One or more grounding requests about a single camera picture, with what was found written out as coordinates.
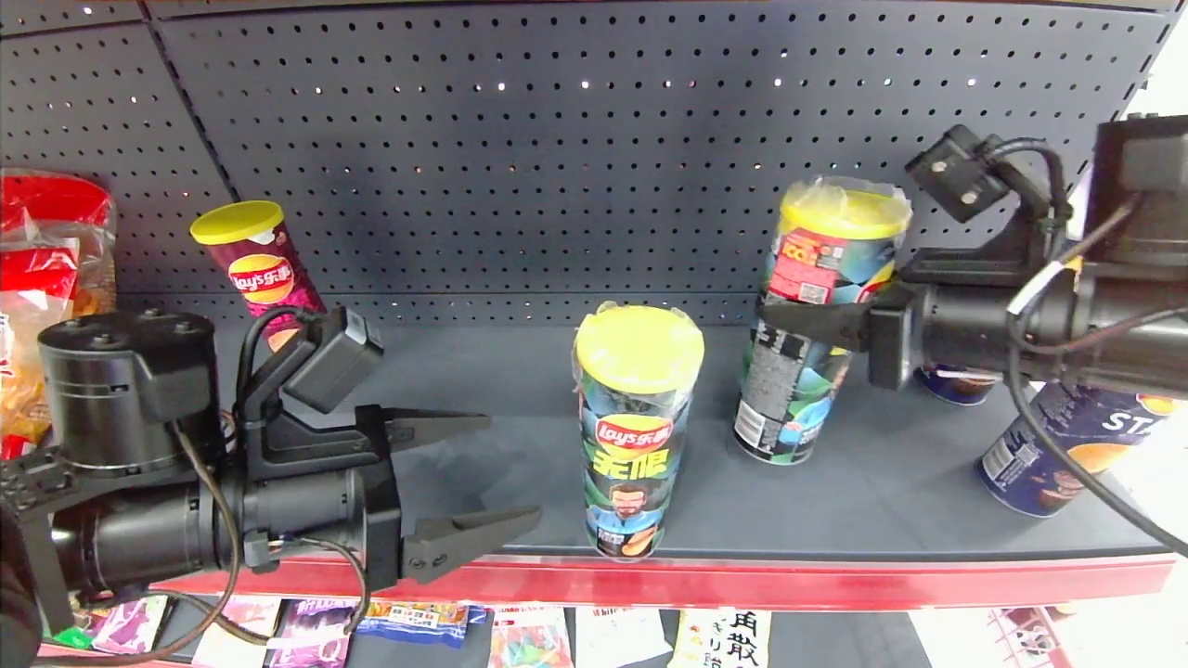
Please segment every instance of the gray pegboard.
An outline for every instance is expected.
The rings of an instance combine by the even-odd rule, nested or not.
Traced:
[[[139,21],[138,2],[109,0],[4,0],[0,2],[0,36]]]
[[[908,184],[954,122],[1074,177],[1162,14],[947,2],[390,6],[163,21],[244,197],[327,291],[752,291],[779,193]],[[909,188],[921,245],[975,246]],[[192,252],[185,239],[157,244]],[[334,289],[324,285],[334,284]]]
[[[5,38],[0,73],[4,164],[112,191],[121,291],[229,289],[187,228],[230,195],[145,24]]]
[[[391,324],[573,324],[606,301],[678,308],[701,324],[747,324],[754,316],[754,295],[741,292],[639,294],[443,294],[343,295],[323,294],[328,307],[341,304],[368,320]],[[216,321],[246,321],[247,308],[239,295],[124,294],[120,308],[159,308],[201,314]]]

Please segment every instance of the black cable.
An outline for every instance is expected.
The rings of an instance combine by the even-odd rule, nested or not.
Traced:
[[[240,344],[239,347],[239,368],[235,372],[236,409],[247,395],[247,384],[252,380],[252,368],[255,366],[255,348],[260,345],[260,336],[264,334],[264,328],[267,327],[270,322],[283,315],[291,315],[301,319],[309,313],[310,311],[298,307],[277,307],[265,311],[260,317],[252,322],[251,327],[247,328],[247,334],[244,335],[244,342]]]
[[[1053,344],[1050,346],[1032,344],[1028,341],[1020,333],[1019,328],[1012,328],[1010,330],[1011,341],[1013,341],[1019,348],[1034,353],[1037,355],[1062,355],[1068,353],[1076,353],[1086,348],[1092,348],[1099,346],[1108,339],[1114,336],[1120,336],[1131,329],[1143,327],[1145,324],[1151,324],[1152,322],[1158,322],[1161,320],[1180,315],[1188,314],[1188,304],[1182,307],[1161,308],[1144,314],[1136,315],[1133,317],[1127,317],[1126,320],[1119,320],[1106,327],[1094,329],[1088,334],[1083,334],[1070,341],[1064,341],[1063,344]]]
[[[125,654],[119,656],[39,656],[33,661],[33,666],[58,666],[62,668],[76,666],[116,667],[166,660],[184,649],[191,642],[196,641],[198,636],[206,632],[206,630],[215,623],[215,620],[222,615],[223,609],[227,607],[227,601],[230,600],[232,592],[235,590],[235,582],[239,581],[239,569],[244,562],[244,546],[239,541],[238,522],[235,521],[234,512],[232,512],[230,504],[227,503],[227,497],[223,496],[222,490],[219,487],[219,483],[202,462],[202,459],[194,448],[194,443],[190,441],[190,437],[187,436],[181,429],[175,429],[173,434],[177,436],[177,440],[182,446],[182,450],[185,452],[185,456],[189,458],[190,465],[198,475],[198,480],[201,480],[207,487],[207,491],[210,492],[210,497],[219,508],[219,513],[222,516],[223,522],[227,523],[227,535],[230,537],[230,565],[227,568],[227,588],[196,626],[163,648],[143,654]]]
[[[1024,317],[1029,313],[1024,310]],[[1007,314],[1007,328],[1017,328],[1019,321],[1013,316]],[[1085,489],[1093,492],[1102,503],[1110,506],[1114,512],[1123,516],[1124,519],[1135,525],[1136,529],[1146,534],[1148,536],[1155,538],[1156,541],[1163,543],[1173,552],[1180,554],[1181,556],[1188,557],[1188,542],[1182,541],[1170,531],[1163,529],[1149,517],[1139,512],[1135,506],[1130,505],[1123,500],[1118,494],[1107,487],[1101,480],[1095,475],[1085,470],[1080,464],[1076,462],[1064,448],[1060,447],[1051,436],[1048,435],[1047,429],[1036,418],[1035,414],[1031,411],[1031,405],[1028,403],[1026,398],[1023,396],[1023,377],[1019,372],[1019,361],[1022,358],[1022,349],[1018,345],[1011,344],[1006,352],[1006,389],[1011,393],[1011,401],[1015,402],[1015,408],[1019,411],[1019,417],[1023,422],[1035,433],[1036,440],[1048,454],[1056,458],[1057,461],[1063,465],[1063,467],[1073,474],[1074,478],[1080,480]]]
[[[359,598],[359,605],[355,606],[355,611],[350,615],[350,620],[347,622],[346,626],[343,626],[342,634],[345,636],[349,636],[350,634],[355,632],[355,629],[358,629],[359,624],[362,623],[364,617],[367,616],[367,609],[371,607],[371,587],[367,586],[367,574],[364,571],[364,563],[359,561],[359,557],[355,556],[355,554],[350,552],[342,543],[336,543],[334,541],[327,541],[322,538],[305,538],[305,537],[296,538],[296,541],[310,546],[317,546],[322,549],[334,550],[341,554],[343,557],[346,557],[347,561],[350,562],[350,567],[354,568],[355,571],[355,576],[359,578],[359,588],[361,593]]]
[[[1020,137],[1003,141],[998,146],[981,153],[980,157],[987,164],[1001,162],[1011,153],[1036,152],[1043,158],[1048,166],[1048,198],[1053,210],[1053,218],[1063,227],[1073,218],[1073,206],[1068,203],[1068,195],[1064,193],[1064,163],[1060,153],[1048,145],[1043,139],[1032,137]]]

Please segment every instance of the lay's stax can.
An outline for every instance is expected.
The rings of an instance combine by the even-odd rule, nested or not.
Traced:
[[[664,535],[703,354],[676,309],[606,302],[577,329],[586,529],[611,559],[643,559]]]
[[[255,317],[279,305],[326,311],[284,220],[280,204],[257,200],[219,207],[190,226],[190,235],[227,272]],[[264,335],[277,351],[299,328],[285,315],[270,322]]]
[[[893,185],[817,177],[781,204],[760,304],[862,302],[891,279],[911,204]],[[756,319],[734,436],[769,464],[808,459],[851,353]]]
[[[1031,401],[1031,410],[1073,461],[1098,475],[1142,443],[1178,403],[1154,395],[1048,383]],[[1051,517],[1083,489],[1038,445],[1022,417],[994,441],[975,470],[994,498],[1032,517]]]

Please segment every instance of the yellow lid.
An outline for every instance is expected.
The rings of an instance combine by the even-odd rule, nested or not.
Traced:
[[[586,316],[574,342],[587,373],[631,395],[691,390],[704,353],[701,329],[680,310],[614,302]]]
[[[190,225],[190,237],[203,246],[234,244],[261,232],[267,232],[285,220],[280,204],[265,200],[249,200],[219,207],[198,216]]]
[[[902,197],[819,184],[788,189],[779,233],[802,227],[838,239],[892,239],[908,229],[911,204]]]

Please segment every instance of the gray shelf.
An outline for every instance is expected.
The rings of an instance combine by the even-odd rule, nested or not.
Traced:
[[[190,606],[177,606],[162,632],[162,644],[194,628],[201,615]],[[678,612],[661,611],[669,644],[676,641]],[[570,647],[574,647],[573,610],[567,611]],[[929,668],[924,648],[911,620],[902,612],[883,613],[775,613],[769,644],[771,668],[829,666],[830,668]],[[194,656],[191,644],[177,655],[178,661]],[[438,668],[485,668],[491,653],[491,623],[473,625],[462,649],[397,643],[356,636],[350,641],[347,668],[375,666],[435,666]],[[664,668],[671,655],[632,663],[625,668]],[[235,666],[228,668],[255,668]]]
[[[245,328],[220,322],[223,403]],[[1006,392],[956,408],[916,386],[878,390],[862,359],[811,460],[758,462],[731,431],[746,329],[703,330],[684,468],[657,556],[920,562],[1165,552],[1087,494],[1049,519],[1004,508],[973,462],[1016,416]],[[396,456],[409,519],[539,504],[539,527],[507,553],[594,555],[582,523],[573,327],[405,326],[383,336],[383,367],[342,410],[321,416],[296,401],[290,410],[315,424],[346,422],[359,403],[486,412],[494,418],[486,431]]]

